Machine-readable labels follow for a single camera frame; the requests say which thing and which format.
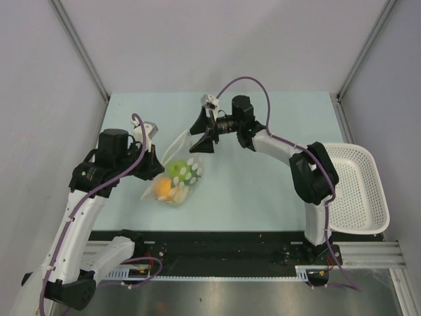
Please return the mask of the orange fake fruit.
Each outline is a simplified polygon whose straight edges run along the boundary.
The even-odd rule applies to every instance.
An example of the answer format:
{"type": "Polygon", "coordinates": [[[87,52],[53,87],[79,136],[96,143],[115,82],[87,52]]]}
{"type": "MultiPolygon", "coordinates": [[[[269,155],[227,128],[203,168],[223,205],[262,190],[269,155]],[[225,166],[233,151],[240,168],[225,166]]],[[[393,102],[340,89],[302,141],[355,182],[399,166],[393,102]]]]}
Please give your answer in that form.
{"type": "Polygon", "coordinates": [[[170,191],[172,189],[172,180],[169,177],[159,178],[153,186],[154,195],[158,200],[171,200],[170,191]]]}

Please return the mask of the green fake apple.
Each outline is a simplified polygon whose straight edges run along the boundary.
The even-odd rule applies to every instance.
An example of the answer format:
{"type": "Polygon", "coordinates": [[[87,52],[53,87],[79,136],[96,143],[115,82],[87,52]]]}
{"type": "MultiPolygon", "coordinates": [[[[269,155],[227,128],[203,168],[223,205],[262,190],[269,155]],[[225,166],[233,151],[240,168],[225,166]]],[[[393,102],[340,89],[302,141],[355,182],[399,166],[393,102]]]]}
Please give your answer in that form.
{"type": "Polygon", "coordinates": [[[184,160],[173,160],[167,164],[167,171],[171,177],[178,177],[181,181],[186,179],[190,166],[184,160]]]}

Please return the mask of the clear polka dot zip bag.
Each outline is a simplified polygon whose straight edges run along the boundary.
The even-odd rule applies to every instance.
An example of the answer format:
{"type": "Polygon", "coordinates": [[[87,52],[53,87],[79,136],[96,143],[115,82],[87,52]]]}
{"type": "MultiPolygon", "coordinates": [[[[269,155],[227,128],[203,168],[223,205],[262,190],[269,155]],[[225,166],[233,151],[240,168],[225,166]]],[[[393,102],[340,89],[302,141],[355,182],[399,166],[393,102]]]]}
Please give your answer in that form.
{"type": "Polygon", "coordinates": [[[189,149],[193,145],[193,137],[188,130],[183,131],[171,144],[171,146],[166,150],[162,159],[161,165],[165,168],[165,171],[156,176],[150,186],[144,191],[141,196],[141,199],[153,199],[162,203],[169,205],[177,206],[184,203],[186,199],[193,193],[195,187],[201,182],[205,173],[205,160],[203,159],[200,153],[190,153],[189,149]],[[178,186],[180,179],[178,177],[171,177],[167,171],[167,164],[173,160],[184,160],[190,166],[190,171],[196,171],[202,177],[198,183],[191,188],[181,189],[178,186]],[[171,200],[161,201],[158,200],[153,191],[153,186],[159,178],[169,177],[172,180],[172,189],[170,191],[171,200]]]}

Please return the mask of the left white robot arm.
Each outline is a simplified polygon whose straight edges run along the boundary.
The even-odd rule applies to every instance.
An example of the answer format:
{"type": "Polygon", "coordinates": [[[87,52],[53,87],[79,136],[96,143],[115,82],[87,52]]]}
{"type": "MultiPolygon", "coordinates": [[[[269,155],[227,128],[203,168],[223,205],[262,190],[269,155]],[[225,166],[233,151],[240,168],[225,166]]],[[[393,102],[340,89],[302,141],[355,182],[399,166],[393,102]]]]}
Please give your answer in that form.
{"type": "Polygon", "coordinates": [[[73,170],[59,231],[43,263],[22,279],[12,315],[46,315],[53,302],[83,310],[97,285],[119,264],[144,258],[143,236],[121,230],[93,258],[82,259],[93,225],[120,179],[152,180],[163,172],[151,143],[157,130],[147,122],[132,133],[113,128],[100,133],[97,148],[73,170]]]}

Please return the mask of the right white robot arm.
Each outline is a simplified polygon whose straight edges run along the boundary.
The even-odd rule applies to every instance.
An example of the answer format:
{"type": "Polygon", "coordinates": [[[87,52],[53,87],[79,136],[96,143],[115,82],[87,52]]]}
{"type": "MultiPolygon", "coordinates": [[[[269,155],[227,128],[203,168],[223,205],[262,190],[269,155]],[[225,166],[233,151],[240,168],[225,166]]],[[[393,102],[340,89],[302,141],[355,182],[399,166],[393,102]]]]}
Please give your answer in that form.
{"type": "Polygon", "coordinates": [[[331,230],[325,206],[335,196],[339,182],[338,173],[325,146],[314,142],[302,147],[288,140],[269,134],[267,127],[254,115],[251,100],[246,95],[232,99],[232,112],[222,117],[219,100],[205,94],[201,98],[201,112],[189,129],[192,135],[201,135],[190,147],[191,153],[214,153],[214,145],[223,134],[234,133],[241,147],[269,155],[285,163],[291,171],[293,186],[305,203],[304,258],[311,264],[319,264],[327,256],[327,244],[331,230]]]}

